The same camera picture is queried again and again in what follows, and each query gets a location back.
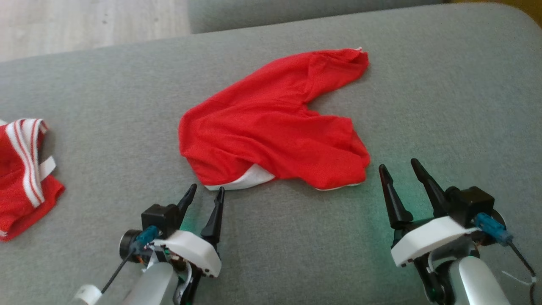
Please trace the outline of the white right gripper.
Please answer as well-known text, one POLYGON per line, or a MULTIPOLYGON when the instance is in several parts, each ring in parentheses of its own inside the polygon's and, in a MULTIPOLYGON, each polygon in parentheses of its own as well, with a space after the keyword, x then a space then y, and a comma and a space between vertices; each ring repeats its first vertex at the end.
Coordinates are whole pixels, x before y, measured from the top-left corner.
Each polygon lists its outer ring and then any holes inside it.
MULTIPOLYGON (((411 165, 424 185, 434 220, 403 234, 391 249, 397 266, 414 265, 431 305, 480 305, 481 260, 473 236, 480 228, 465 228, 448 217, 445 192, 418 159, 411 165)), ((378 167, 390 227, 402 230, 414 217, 403 205, 385 164, 378 167)))

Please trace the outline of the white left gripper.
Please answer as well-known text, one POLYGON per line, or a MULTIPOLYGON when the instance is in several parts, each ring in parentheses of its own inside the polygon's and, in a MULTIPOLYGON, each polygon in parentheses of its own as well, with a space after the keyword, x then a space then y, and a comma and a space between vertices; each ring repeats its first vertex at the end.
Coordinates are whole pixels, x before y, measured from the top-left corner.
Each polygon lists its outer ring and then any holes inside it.
POLYGON ((225 189, 219 187, 214 199, 215 207, 201 235, 180 230, 188 207, 197 191, 193 183, 177 204, 178 231, 165 240, 154 241, 155 251, 149 259, 147 270, 153 265, 169 263, 165 294, 167 305, 191 305, 202 277, 217 278, 222 270, 222 260, 217 251, 222 231, 225 189))

